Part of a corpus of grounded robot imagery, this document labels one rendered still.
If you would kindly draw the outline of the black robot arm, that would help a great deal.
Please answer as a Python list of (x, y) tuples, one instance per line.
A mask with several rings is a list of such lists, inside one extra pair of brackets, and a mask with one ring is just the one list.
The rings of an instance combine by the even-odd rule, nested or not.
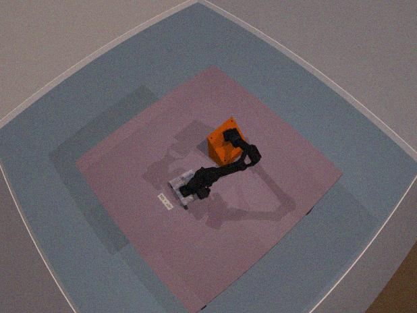
[[(212, 183), (216, 182), (220, 177), (238, 171), (245, 171), (248, 167), (255, 166), (255, 164), (257, 164), (257, 162), (259, 162), (259, 160), (262, 158), (257, 147), (253, 144), (249, 145), (248, 143), (246, 143), (246, 141), (243, 140), (236, 127), (224, 131), (223, 137), (226, 142), (230, 141), (233, 147), (240, 147), (243, 150), (243, 153), (240, 159), (238, 159), (236, 162), (218, 168), (201, 167), (199, 170), (195, 172), (194, 178), (192, 178), (187, 183), (187, 185), (185, 186), (185, 190), (191, 194), (197, 194), (199, 199), (203, 199), (209, 195), (211, 190), (210, 188), (205, 187), (208, 187)], [(246, 164), (244, 161), (247, 155), (251, 160), (250, 164)], [(206, 183), (204, 182), (204, 180), (206, 181)], [(199, 186), (201, 187), (198, 188)]]

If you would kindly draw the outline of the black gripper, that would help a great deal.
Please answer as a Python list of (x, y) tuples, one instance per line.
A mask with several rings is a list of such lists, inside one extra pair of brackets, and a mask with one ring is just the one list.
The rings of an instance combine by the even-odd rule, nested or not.
[(190, 195), (190, 193), (185, 190), (185, 185), (182, 186), (182, 187), (179, 187), (179, 191), (180, 191), (180, 193), (182, 194), (183, 197), (187, 197), (187, 196)]

